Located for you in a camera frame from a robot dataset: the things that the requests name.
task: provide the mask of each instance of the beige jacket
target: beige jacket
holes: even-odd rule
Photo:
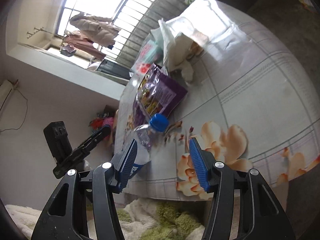
[[[78,28],[90,40],[104,47],[114,45],[114,38],[121,30],[119,27],[111,25],[111,22],[112,19],[110,18],[84,16],[83,13],[75,15],[70,19],[71,25]]]

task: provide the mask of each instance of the floral tablecloth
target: floral tablecloth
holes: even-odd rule
[[[171,123],[182,121],[181,126],[166,136],[125,192],[169,200],[212,197],[196,178],[188,153],[190,137],[235,170],[257,168],[271,186],[319,163],[318,95],[276,36],[215,0],[196,0],[169,25],[175,35],[182,31],[192,37],[196,29],[208,42],[192,59],[194,80],[169,117]],[[115,151],[123,148],[133,129],[132,103],[140,81],[135,74],[120,99]]]

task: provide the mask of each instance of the plastic water bottle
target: plastic water bottle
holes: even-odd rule
[[[138,152],[134,161],[130,179],[149,161],[151,161],[150,151],[152,145],[160,142],[162,133],[169,125],[168,119],[162,114],[155,114],[148,124],[143,124],[136,127],[126,140],[129,142],[132,138],[137,141]]]

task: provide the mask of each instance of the silver screw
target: silver screw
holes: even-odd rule
[[[109,168],[111,168],[111,166],[112,166],[111,162],[105,162],[102,164],[102,168],[104,168],[104,169],[109,169]]]
[[[224,164],[222,162],[216,162],[214,166],[216,166],[217,168],[223,168]]]
[[[252,175],[254,175],[254,176],[257,176],[257,175],[259,174],[259,171],[256,170],[256,169],[251,169],[251,170],[250,170],[250,173],[251,173]]]
[[[68,174],[69,176],[73,176],[73,175],[76,174],[76,170],[75,170],[75,169],[68,170],[67,174]]]

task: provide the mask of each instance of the purple snack bag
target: purple snack bag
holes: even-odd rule
[[[187,92],[153,64],[141,81],[133,103],[134,126],[149,122],[157,113],[168,117]]]

